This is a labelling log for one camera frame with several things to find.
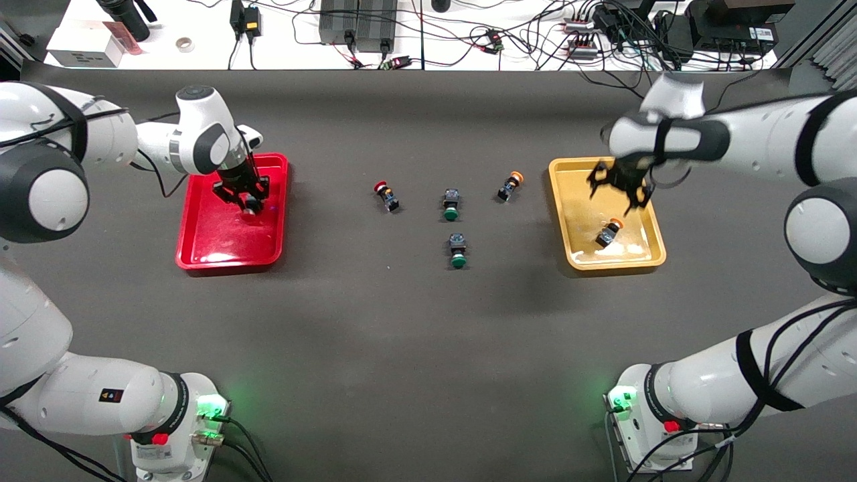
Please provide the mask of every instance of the black label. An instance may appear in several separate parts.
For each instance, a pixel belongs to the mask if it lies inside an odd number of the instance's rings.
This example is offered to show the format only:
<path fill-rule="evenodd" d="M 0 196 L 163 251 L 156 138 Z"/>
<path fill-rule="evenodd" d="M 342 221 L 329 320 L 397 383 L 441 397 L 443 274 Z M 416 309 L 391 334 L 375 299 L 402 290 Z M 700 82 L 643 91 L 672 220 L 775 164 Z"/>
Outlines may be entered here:
<path fill-rule="evenodd" d="M 101 395 L 99 395 L 99 401 L 104 401 L 107 403 L 119 403 L 120 401 L 122 401 L 123 393 L 125 393 L 125 390 L 103 389 L 101 390 Z"/>

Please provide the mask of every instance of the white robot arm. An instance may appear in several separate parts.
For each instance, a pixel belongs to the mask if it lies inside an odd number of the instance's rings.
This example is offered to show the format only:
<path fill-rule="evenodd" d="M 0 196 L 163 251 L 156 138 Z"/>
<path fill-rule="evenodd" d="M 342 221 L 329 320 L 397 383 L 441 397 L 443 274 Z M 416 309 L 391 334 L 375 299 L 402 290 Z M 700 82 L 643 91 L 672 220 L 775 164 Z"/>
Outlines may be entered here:
<path fill-rule="evenodd" d="M 602 132 L 616 161 L 590 175 L 629 209 L 654 166 L 722 166 L 810 189 L 788 207 L 796 261 L 831 292 L 762 328 L 675 362 L 634 365 L 605 395 L 633 473 L 692 468 L 700 427 L 738 424 L 857 392 L 857 94 L 782 99 L 702 115 L 701 85 L 662 77 L 641 112 Z"/>
<path fill-rule="evenodd" d="M 159 482 L 202 480 L 221 426 L 208 417 L 225 415 L 226 400 L 197 373 L 68 352 L 69 320 L 13 262 L 9 242 L 73 233 L 89 207 L 83 166 L 127 164 L 138 146 L 161 168 L 217 171 L 225 201 L 259 208 L 267 183 L 250 153 L 261 135 L 237 128 L 211 87 L 186 87 L 177 102 L 178 125 L 135 126 L 99 97 L 0 83 L 0 428 L 126 434 L 138 477 Z"/>

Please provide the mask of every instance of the white box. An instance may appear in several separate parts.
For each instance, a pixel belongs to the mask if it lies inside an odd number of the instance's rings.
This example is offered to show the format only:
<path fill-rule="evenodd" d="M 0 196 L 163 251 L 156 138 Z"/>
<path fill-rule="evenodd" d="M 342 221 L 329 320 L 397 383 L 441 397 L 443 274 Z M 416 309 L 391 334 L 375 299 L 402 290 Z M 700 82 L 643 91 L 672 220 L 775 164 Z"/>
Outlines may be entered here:
<path fill-rule="evenodd" d="M 48 52 L 65 67 L 118 67 L 123 48 L 110 30 L 60 27 Z"/>

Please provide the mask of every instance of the roll of tape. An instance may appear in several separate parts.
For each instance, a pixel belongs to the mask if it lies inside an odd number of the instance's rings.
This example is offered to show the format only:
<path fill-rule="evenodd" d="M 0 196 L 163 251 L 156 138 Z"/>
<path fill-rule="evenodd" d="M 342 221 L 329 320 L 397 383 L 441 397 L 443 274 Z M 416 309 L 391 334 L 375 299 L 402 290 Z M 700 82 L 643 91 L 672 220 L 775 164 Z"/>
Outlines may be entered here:
<path fill-rule="evenodd" d="M 176 40 L 176 48 L 181 53 L 188 53 L 189 51 L 194 50 L 194 41 L 190 39 L 190 37 L 182 37 Z"/>

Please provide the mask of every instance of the red button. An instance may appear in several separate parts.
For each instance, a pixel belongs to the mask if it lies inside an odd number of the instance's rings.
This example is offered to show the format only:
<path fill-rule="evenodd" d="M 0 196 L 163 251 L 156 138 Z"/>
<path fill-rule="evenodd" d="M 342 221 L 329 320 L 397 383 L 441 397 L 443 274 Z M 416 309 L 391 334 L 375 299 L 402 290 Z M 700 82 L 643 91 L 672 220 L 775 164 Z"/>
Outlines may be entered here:
<path fill-rule="evenodd" d="M 667 420 L 663 423 L 663 429 L 667 431 L 667 433 L 673 433 L 674 431 L 681 430 L 681 426 L 675 420 Z"/>

